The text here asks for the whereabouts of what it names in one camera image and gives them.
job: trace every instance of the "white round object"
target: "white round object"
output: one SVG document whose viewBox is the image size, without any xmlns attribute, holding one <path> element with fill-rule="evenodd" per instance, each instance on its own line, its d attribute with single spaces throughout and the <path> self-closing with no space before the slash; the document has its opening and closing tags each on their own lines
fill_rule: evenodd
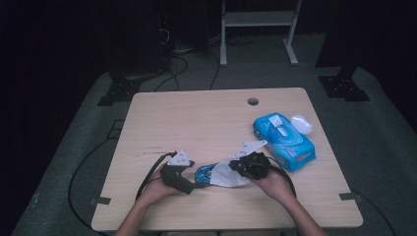
<svg viewBox="0 0 417 236">
<path fill-rule="evenodd" d="M 308 135 L 313 131 L 313 124 L 303 115 L 293 115 L 291 117 L 291 124 L 303 135 Z"/>
</svg>

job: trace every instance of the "gray carpet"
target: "gray carpet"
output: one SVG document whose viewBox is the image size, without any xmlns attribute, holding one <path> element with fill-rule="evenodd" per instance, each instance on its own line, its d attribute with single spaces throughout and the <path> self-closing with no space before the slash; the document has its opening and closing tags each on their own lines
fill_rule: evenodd
<svg viewBox="0 0 417 236">
<path fill-rule="evenodd" d="M 247 46 L 228 46 L 228 65 L 219 69 L 212 89 L 304 88 L 328 136 L 349 186 L 377 206 L 397 235 L 417 232 L 417 138 L 378 81 L 357 69 L 353 79 L 371 101 L 346 102 L 328 98 L 318 76 L 335 75 L 338 68 L 315 68 L 323 35 L 295 35 L 294 51 L 299 65 L 290 65 L 282 44 L 283 35 L 260 36 Z M 219 46 L 210 48 L 218 58 Z M 209 53 L 181 56 L 187 70 L 177 77 L 180 90 L 209 89 L 217 65 Z M 184 61 L 172 59 L 173 73 Z M 140 92 L 153 91 L 171 75 L 146 81 Z M 108 132 L 117 119 L 125 119 L 129 102 L 97 106 L 111 84 L 108 74 L 97 78 L 56 154 L 22 215 L 13 235 L 97 235 L 80 223 L 71 212 L 68 189 L 79 164 L 89 155 L 74 178 L 71 200 L 80 218 L 90 224 L 95 206 L 90 202 L 101 191 L 117 140 Z M 176 90 L 174 80 L 159 90 Z M 372 204 L 358 202 L 364 223 L 358 228 L 326 229 L 330 235 L 391 235 L 383 217 Z M 293 229 L 284 229 L 296 235 Z"/>
</svg>

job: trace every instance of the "blue package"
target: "blue package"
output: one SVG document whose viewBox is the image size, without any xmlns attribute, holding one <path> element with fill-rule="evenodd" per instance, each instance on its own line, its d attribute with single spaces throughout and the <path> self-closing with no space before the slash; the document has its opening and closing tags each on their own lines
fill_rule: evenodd
<svg viewBox="0 0 417 236">
<path fill-rule="evenodd" d="M 266 148 L 285 169 L 295 171 L 316 159 L 313 143 L 300 134 L 283 115 L 274 112 L 254 122 L 254 134 L 266 140 Z"/>
</svg>

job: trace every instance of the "wooden tabletop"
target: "wooden tabletop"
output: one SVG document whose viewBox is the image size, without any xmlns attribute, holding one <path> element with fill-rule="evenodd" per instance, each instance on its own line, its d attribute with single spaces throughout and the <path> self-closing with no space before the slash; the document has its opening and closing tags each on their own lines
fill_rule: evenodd
<svg viewBox="0 0 417 236">
<path fill-rule="evenodd" d="M 250 98 L 259 104 L 249 104 Z M 235 154 L 242 142 L 256 141 L 253 122 L 272 112 L 287 118 L 302 114 L 314 125 L 307 137 L 316 147 L 317 159 L 289 173 L 301 204 L 322 227 L 360 226 L 363 219 L 356 203 L 340 199 L 339 194 L 350 190 L 307 93 L 302 88 L 259 88 L 136 94 L 101 192 L 111 201 L 97 206 L 92 228 L 119 227 L 150 168 L 164 153 L 183 148 L 196 162 L 183 177 L 194 182 L 200 166 Z M 258 151 L 270 156 L 264 147 Z M 250 183 L 232 189 L 210 186 L 191 195 L 168 197 L 149 209 L 142 229 L 287 227 L 294 223 L 283 207 Z"/>
</svg>

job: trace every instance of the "dark background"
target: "dark background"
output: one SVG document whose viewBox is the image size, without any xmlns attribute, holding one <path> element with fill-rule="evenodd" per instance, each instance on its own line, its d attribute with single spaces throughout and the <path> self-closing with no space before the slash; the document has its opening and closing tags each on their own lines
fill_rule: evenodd
<svg viewBox="0 0 417 236">
<path fill-rule="evenodd" d="M 317 66 L 353 60 L 377 77 L 414 129 L 415 2 L 304 1 L 296 30 L 326 32 Z M 293 2 L 227 1 L 230 10 L 239 6 L 281 10 Z M 9 234 L 95 80 L 110 67 L 163 70 L 169 55 L 160 27 L 204 48 L 220 32 L 220 1 L 2 0 L 0 11 L 0 230 Z"/>
</svg>

